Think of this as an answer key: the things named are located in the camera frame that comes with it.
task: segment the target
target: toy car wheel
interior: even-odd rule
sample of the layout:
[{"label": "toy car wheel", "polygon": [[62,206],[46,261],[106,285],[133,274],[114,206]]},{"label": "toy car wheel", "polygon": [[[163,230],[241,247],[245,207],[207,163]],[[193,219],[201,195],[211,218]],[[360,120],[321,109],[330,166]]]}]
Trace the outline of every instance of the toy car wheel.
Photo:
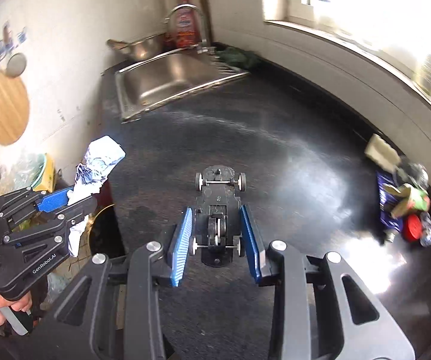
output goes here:
[{"label": "toy car wheel", "polygon": [[239,187],[239,191],[244,192],[245,188],[246,188],[246,177],[245,177],[245,173],[241,173],[239,175],[239,180],[237,181],[238,187]]},{"label": "toy car wheel", "polygon": [[203,178],[202,178],[202,173],[196,173],[195,174],[195,189],[197,191],[202,191],[202,184],[203,184]]},{"label": "toy car wheel", "polygon": [[239,242],[237,243],[237,253],[239,254],[239,257],[245,256],[245,246],[242,237],[239,238]]},{"label": "toy car wheel", "polygon": [[190,238],[190,244],[188,246],[188,254],[191,256],[195,256],[195,252],[197,251],[197,248],[199,245],[197,244],[197,240],[195,237]]}]

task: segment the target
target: plastic bag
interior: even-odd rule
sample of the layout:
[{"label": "plastic bag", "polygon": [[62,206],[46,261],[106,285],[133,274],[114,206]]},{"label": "plastic bag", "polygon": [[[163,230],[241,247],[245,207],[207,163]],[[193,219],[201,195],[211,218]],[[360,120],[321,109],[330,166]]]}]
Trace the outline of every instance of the plastic bag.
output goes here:
[{"label": "plastic bag", "polygon": [[67,287],[70,280],[59,276],[54,272],[47,275],[47,296],[41,304],[42,310],[48,310],[50,305],[55,302],[61,292]]}]

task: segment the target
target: crumpled paper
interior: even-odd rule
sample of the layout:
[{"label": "crumpled paper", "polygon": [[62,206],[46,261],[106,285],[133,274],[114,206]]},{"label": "crumpled paper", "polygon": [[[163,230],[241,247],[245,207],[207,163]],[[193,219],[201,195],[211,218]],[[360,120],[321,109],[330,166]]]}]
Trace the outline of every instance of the crumpled paper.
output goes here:
[{"label": "crumpled paper", "polygon": [[[125,152],[119,144],[107,135],[91,142],[84,161],[77,166],[74,190],[67,192],[67,205],[79,202],[92,193],[99,193],[109,173],[124,157]],[[88,220],[89,215],[86,215],[84,220],[70,228],[68,250],[72,257],[79,254],[80,236]]]}]

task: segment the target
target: window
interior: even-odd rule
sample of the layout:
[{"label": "window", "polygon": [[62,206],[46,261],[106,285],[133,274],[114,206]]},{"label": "window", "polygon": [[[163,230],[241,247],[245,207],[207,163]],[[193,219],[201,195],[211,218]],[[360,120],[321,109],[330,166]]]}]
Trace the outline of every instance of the window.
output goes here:
[{"label": "window", "polygon": [[409,78],[431,53],[431,0],[263,3],[266,20],[285,20],[325,31],[385,60]]}]

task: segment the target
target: yellow box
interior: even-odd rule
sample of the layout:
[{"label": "yellow box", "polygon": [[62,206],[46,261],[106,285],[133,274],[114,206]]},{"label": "yellow box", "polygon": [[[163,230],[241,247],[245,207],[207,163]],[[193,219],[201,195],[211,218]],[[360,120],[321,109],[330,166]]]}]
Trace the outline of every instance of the yellow box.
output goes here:
[{"label": "yellow box", "polygon": [[42,171],[42,175],[37,181],[36,185],[32,188],[33,191],[47,191],[52,193],[54,191],[54,172],[55,165],[54,160],[49,154],[46,156],[46,166]]}]

